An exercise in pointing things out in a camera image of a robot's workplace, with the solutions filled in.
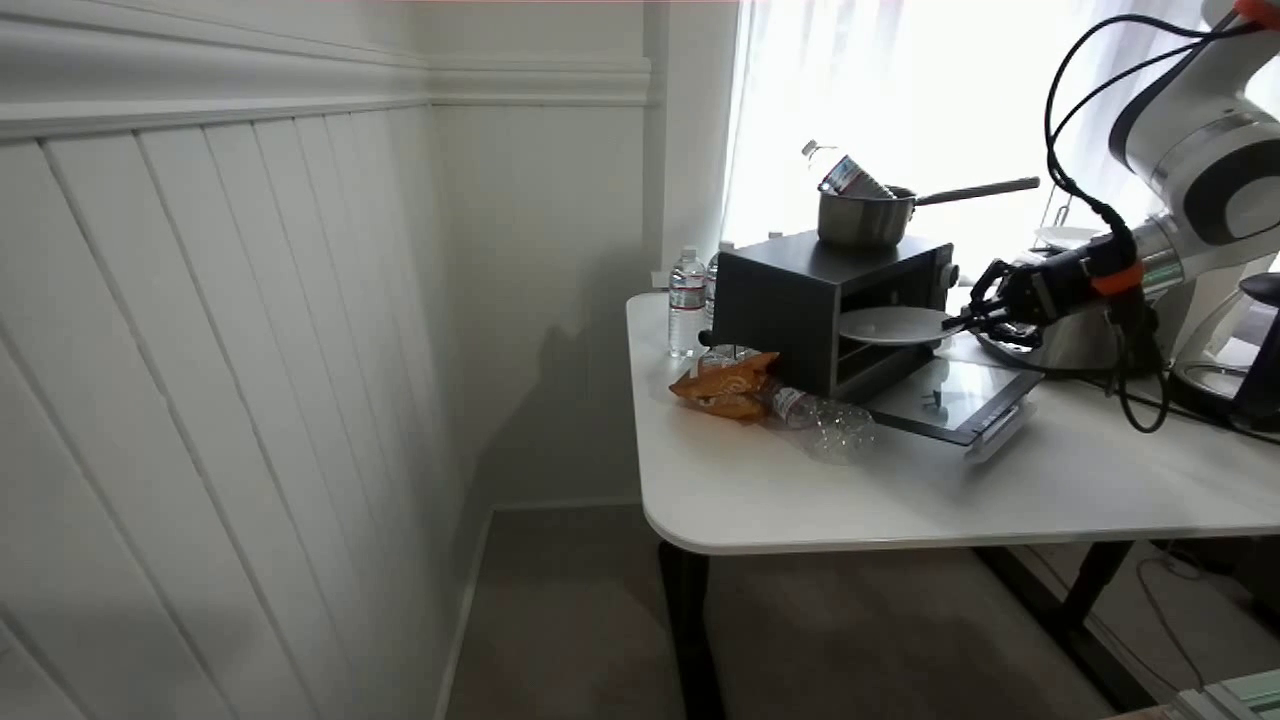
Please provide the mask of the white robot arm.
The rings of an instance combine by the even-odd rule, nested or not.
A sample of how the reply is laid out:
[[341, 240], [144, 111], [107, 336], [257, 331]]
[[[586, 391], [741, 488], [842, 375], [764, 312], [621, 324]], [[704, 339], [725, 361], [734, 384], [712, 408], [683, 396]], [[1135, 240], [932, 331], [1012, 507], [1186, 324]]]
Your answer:
[[1103, 219], [1103, 236], [1040, 262], [991, 259], [973, 283], [955, 326], [1032, 339], [1040, 326], [1098, 304], [1130, 336], [1153, 326], [1148, 297], [1198, 273], [1246, 262], [1280, 249], [1280, 119], [1246, 82], [1280, 55], [1274, 0], [1202, 0], [1202, 25], [1118, 12], [1186, 35], [1175, 65], [1145, 82], [1112, 119], [1109, 151], [1140, 177], [1159, 215], [1127, 223], [1112, 200], [1086, 191], [1059, 160], [1066, 116], [1057, 107], [1076, 50], [1112, 28], [1095, 20], [1059, 60], [1042, 94], [1049, 180]]

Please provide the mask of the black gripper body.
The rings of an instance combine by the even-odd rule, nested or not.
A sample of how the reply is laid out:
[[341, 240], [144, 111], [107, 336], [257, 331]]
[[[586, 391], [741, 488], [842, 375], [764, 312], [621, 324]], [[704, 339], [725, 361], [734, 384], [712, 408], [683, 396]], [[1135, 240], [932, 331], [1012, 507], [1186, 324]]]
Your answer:
[[994, 280], [994, 314], [1012, 324], [1057, 324], [1093, 298], [1093, 273], [1081, 252], [1059, 252], [1040, 262], [1008, 262]]

